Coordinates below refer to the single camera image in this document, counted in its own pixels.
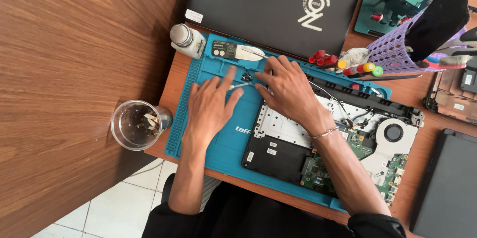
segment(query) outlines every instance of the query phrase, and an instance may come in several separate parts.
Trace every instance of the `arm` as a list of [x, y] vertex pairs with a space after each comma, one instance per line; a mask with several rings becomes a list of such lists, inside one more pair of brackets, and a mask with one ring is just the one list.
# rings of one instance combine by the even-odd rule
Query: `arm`
[[[331, 113], [316, 99], [298, 63], [290, 63], [285, 56], [270, 57], [265, 71], [255, 73], [255, 77], [266, 82], [273, 92], [271, 94], [264, 86], [256, 84], [269, 107], [299, 123], [310, 136], [324, 134], [336, 127]], [[350, 215], [391, 215], [361, 162], [338, 132], [317, 138], [313, 143]]]
[[190, 89], [188, 124], [182, 136], [182, 152], [169, 197], [171, 210], [193, 215], [199, 213], [202, 202], [206, 149], [212, 138], [232, 117], [235, 104], [243, 94], [236, 89], [225, 104], [225, 96], [235, 77], [230, 67], [223, 82], [215, 76], [201, 86], [194, 83]]

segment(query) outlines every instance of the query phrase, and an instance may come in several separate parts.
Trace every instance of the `sticker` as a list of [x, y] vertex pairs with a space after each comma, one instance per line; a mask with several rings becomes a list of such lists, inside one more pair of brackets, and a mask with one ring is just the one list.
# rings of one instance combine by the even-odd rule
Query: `sticker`
[[214, 40], [212, 41], [212, 54], [216, 57], [235, 58], [237, 43]]
[[341, 135], [344, 137], [345, 140], [348, 140], [348, 137], [349, 137], [349, 133], [346, 133], [346, 132], [343, 132], [343, 131], [340, 131], [341, 132]]
[[466, 76], [466, 84], [469, 85], [472, 82], [472, 75]]
[[269, 153], [271, 155], [276, 155], [277, 151], [274, 151], [273, 149], [267, 149], [267, 153]]
[[454, 104], [454, 108], [455, 109], [458, 109], [458, 110], [464, 110], [464, 105], [461, 105], [461, 104]]
[[247, 162], [251, 162], [251, 161], [252, 161], [252, 158], [253, 158], [253, 155], [254, 155], [254, 154], [255, 154], [255, 153], [253, 153], [253, 152], [249, 152], [249, 153], [248, 153]]
[[190, 20], [195, 21], [197, 23], [201, 23], [203, 17], [204, 17], [204, 15], [201, 15], [200, 13], [196, 13], [196, 12], [191, 11], [189, 9], [186, 10], [186, 18], [187, 19], [190, 19]]

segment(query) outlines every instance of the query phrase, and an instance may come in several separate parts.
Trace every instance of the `silver chain bracelet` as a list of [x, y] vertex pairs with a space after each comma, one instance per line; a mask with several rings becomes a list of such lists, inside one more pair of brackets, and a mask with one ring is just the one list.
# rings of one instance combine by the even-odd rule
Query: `silver chain bracelet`
[[320, 137], [324, 137], [325, 135], [330, 134], [330, 133], [332, 133], [332, 132], [334, 132], [334, 131], [337, 131], [337, 130], [338, 130], [338, 126], [337, 126], [336, 128], [334, 128], [334, 129], [328, 130], [328, 132], [326, 132], [326, 133], [324, 133], [324, 134], [318, 135], [318, 136], [316, 136], [316, 137], [312, 137], [312, 136], [310, 136], [310, 137], [313, 138], [313, 139], [317, 139], [317, 138], [320, 138]]

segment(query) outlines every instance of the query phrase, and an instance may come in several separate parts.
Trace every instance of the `black cloth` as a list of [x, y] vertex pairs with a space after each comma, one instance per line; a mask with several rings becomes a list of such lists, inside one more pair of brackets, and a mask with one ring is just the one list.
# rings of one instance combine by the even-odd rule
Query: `black cloth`
[[385, 215], [359, 214], [348, 227], [222, 182], [204, 211], [183, 215], [163, 203], [149, 214], [143, 238], [404, 238], [401, 222]]

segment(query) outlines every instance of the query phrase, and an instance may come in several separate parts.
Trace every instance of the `plastic cup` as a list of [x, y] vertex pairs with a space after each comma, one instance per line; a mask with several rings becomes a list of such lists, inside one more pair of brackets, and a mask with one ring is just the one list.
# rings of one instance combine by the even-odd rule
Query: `plastic cup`
[[[148, 122], [144, 114], [158, 118], [158, 134], [153, 135], [147, 129]], [[152, 106], [141, 100], [130, 100], [121, 104], [111, 117], [111, 132], [116, 141], [124, 148], [142, 151], [152, 146], [167, 128], [171, 127], [172, 113], [163, 106]]]

